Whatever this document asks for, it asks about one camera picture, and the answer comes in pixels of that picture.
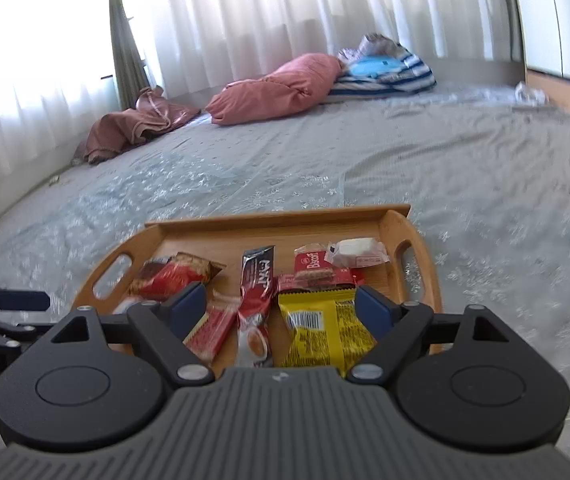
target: white sheer curtain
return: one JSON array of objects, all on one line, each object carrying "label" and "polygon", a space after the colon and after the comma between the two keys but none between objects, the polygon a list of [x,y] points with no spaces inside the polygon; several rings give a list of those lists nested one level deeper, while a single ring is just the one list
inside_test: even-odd
[{"label": "white sheer curtain", "polygon": [[425,57],[510,59],[505,0],[126,0],[170,97],[335,54],[378,31]]},{"label": "white sheer curtain", "polygon": [[0,177],[115,106],[112,71],[107,0],[0,0]]}]

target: yellow snack package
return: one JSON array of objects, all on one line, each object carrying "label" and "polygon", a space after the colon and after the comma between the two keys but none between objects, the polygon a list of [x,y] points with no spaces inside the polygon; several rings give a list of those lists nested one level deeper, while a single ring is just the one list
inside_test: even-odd
[{"label": "yellow snack package", "polygon": [[355,288],[279,294],[279,307],[292,335],[283,366],[338,368],[344,376],[375,344],[356,317]]}]

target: bed sheet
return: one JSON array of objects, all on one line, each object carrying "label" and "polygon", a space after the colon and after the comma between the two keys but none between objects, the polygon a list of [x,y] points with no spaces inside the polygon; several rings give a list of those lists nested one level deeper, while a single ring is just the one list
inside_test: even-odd
[{"label": "bed sheet", "polygon": [[[0,317],[60,319],[147,219],[387,202],[412,204],[446,311],[486,304],[570,384],[570,114],[508,88],[441,84],[230,127],[202,116],[72,168],[0,219],[0,285],[46,290],[52,309]],[[405,270],[419,296],[411,257]],[[570,456],[570,413],[559,447]]]}]

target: striped pillow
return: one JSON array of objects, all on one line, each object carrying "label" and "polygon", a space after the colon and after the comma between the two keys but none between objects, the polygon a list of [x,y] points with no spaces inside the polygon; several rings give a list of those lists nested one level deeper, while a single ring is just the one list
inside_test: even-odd
[{"label": "striped pillow", "polygon": [[375,99],[416,94],[433,88],[436,79],[432,70],[414,54],[400,60],[402,65],[378,78],[339,76],[324,103],[350,99]]}]

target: triangular cutout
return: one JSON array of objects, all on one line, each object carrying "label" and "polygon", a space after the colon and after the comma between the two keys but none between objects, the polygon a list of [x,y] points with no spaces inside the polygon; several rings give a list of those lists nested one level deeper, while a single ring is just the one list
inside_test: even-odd
[{"label": "triangular cutout", "polygon": [[474,323],[474,335],[472,339],[475,341],[496,341],[507,343],[507,337],[501,334],[492,323],[484,317],[477,317]]},{"label": "triangular cutout", "polygon": [[84,316],[75,317],[52,339],[52,343],[78,343],[81,341],[89,341],[89,331]]}]

